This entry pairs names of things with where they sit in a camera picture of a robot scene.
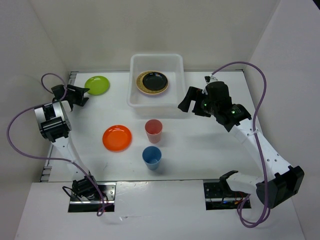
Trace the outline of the green plate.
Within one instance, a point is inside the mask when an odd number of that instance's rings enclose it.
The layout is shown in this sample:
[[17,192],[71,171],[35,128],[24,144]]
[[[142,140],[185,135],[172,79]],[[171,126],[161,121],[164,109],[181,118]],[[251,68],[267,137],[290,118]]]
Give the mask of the green plate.
[[98,96],[109,90],[110,81],[105,76],[93,76],[85,82],[84,87],[89,89],[88,94]]

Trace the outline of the black plate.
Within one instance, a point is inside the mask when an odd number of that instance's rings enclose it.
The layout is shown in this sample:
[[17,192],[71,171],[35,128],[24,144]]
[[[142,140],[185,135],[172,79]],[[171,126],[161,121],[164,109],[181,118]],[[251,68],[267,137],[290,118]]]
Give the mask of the black plate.
[[168,78],[161,72],[152,71],[142,78],[142,84],[151,91],[160,91],[168,85]]

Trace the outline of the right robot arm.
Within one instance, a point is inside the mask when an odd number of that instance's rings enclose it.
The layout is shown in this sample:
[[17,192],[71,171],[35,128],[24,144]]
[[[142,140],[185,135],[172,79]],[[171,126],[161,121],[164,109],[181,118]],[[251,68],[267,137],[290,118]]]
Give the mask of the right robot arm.
[[262,176],[242,174],[231,170],[219,178],[219,191],[229,197],[235,192],[256,194],[260,202],[273,209],[296,195],[305,176],[300,166],[293,167],[281,157],[264,135],[256,129],[252,116],[241,104],[232,102],[228,86],[222,81],[210,82],[205,89],[189,87],[178,105],[201,117],[215,117],[234,136],[260,166]]

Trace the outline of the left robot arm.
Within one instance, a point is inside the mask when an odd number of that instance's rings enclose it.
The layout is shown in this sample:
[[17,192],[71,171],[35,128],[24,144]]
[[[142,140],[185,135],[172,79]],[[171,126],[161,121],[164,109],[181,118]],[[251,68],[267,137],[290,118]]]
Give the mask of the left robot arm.
[[44,139],[49,140],[58,150],[63,159],[67,159],[71,174],[71,192],[77,199],[86,198],[97,200],[100,198],[100,188],[95,178],[82,162],[71,137],[71,123],[66,111],[72,111],[74,105],[83,107],[88,97],[84,94],[89,88],[81,88],[62,84],[51,88],[54,99],[34,108],[39,131]]

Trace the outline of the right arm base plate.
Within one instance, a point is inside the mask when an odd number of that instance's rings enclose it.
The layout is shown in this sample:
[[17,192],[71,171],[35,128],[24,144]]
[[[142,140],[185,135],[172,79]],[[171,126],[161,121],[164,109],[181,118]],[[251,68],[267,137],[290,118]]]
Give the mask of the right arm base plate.
[[204,182],[203,189],[207,211],[237,209],[248,195],[240,191],[233,191],[231,195],[225,195],[218,181]]

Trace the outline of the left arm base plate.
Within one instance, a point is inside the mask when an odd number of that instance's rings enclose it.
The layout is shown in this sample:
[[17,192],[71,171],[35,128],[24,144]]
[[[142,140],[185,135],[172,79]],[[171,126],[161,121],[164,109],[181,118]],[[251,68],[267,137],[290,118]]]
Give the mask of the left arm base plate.
[[[116,182],[99,182],[100,189],[104,200],[104,212],[114,212],[116,199]],[[86,198],[74,193],[71,188],[63,187],[69,197],[69,213],[97,213],[103,207],[102,199],[98,193]]]

